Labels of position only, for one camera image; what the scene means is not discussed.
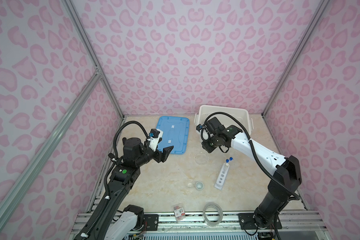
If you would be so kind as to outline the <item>clear glass petri dish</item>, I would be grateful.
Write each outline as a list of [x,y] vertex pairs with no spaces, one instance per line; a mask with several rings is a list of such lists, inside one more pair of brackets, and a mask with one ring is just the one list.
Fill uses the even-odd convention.
[[206,165],[209,161],[209,156],[205,152],[199,152],[195,154],[195,163],[199,166]]

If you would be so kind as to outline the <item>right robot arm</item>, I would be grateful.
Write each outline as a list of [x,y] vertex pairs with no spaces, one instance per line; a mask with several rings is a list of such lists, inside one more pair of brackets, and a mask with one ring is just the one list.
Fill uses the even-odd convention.
[[196,130],[208,153],[222,147],[237,150],[254,160],[270,178],[268,192],[253,215],[254,224],[265,229],[276,223],[279,213],[289,202],[301,200],[297,193],[302,183],[300,163],[294,156],[285,157],[256,142],[242,123],[235,118],[232,120],[235,124],[225,127],[216,114],[212,114],[203,124],[197,125]]

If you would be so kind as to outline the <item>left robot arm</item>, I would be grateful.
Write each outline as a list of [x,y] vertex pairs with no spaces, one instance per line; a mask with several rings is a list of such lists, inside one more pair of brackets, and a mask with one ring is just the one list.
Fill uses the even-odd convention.
[[158,149],[161,138],[123,138],[123,155],[116,158],[105,176],[105,193],[101,201],[75,240],[104,240],[109,227],[116,227],[116,239],[121,240],[133,229],[144,224],[144,209],[135,205],[127,206],[122,216],[112,224],[119,207],[141,174],[141,167],[151,160],[164,163],[174,146]]

